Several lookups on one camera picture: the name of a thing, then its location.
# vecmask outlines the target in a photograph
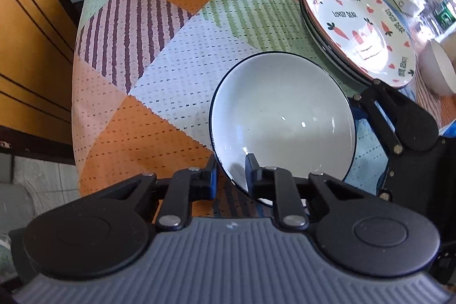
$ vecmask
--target stack of plates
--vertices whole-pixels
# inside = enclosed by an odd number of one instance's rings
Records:
[[[395,88],[413,78],[416,57],[405,26],[383,0],[300,0],[315,43],[355,81]]]

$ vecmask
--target table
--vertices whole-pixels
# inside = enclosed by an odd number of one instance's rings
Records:
[[[419,52],[426,39],[420,25],[397,15]],[[251,54],[301,54],[327,70],[348,96],[363,89],[321,54],[302,23],[298,0],[85,0],[75,50],[72,130],[82,195],[146,171],[170,177],[204,166],[211,154],[208,113],[215,88]],[[439,127],[456,117],[454,98],[436,97],[419,69],[401,91]],[[374,193],[386,163],[370,126],[357,122],[346,181]],[[216,200],[194,203],[193,214],[256,217],[270,209],[222,180]]]

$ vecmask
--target bowl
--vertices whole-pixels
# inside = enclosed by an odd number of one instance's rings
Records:
[[[441,96],[456,94],[456,73],[443,47],[428,41],[420,54],[420,73],[428,88]]]
[[[343,180],[356,131],[347,97],[321,67],[297,54],[263,52],[235,65],[218,85],[209,133],[227,177],[247,192],[245,155],[296,177]]]

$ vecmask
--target black circular joint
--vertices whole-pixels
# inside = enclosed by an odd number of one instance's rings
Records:
[[[407,228],[402,223],[383,217],[360,220],[354,232],[360,241],[374,247],[393,247],[407,238]]]
[[[439,128],[432,115],[416,104],[398,109],[395,127],[399,140],[412,150],[428,150],[439,138]]]
[[[424,216],[376,198],[340,202],[317,225],[321,251],[337,265],[371,277],[399,277],[423,269],[440,237]]]
[[[97,199],[40,215],[23,239],[37,271],[82,280],[132,263],[145,250],[149,233],[144,220],[122,201]]]

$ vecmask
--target silver rivet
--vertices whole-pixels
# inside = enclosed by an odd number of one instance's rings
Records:
[[[400,155],[404,148],[400,144],[394,145],[393,151],[396,155]]]
[[[380,197],[380,199],[385,200],[385,201],[389,201],[389,199],[390,199],[388,192],[382,192],[379,197]]]
[[[287,215],[284,218],[284,223],[290,227],[302,227],[306,224],[306,219],[300,215]]]
[[[177,215],[163,215],[158,223],[165,227],[176,227],[181,223],[181,218]]]

